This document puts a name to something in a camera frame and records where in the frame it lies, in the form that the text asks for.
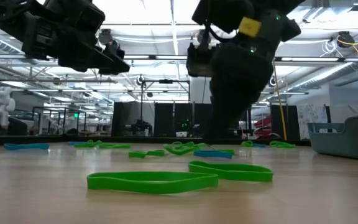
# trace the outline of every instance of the plastic bin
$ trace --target plastic bin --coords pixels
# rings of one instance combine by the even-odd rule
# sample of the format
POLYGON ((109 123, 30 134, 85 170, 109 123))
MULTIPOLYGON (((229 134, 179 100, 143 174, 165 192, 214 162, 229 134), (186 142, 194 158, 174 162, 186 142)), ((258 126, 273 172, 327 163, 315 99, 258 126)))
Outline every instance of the plastic bin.
POLYGON ((344 124, 309 123, 308 130, 314 151, 358 159, 358 117, 348 118, 344 124), (322 129, 335 131, 320 133, 322 129))

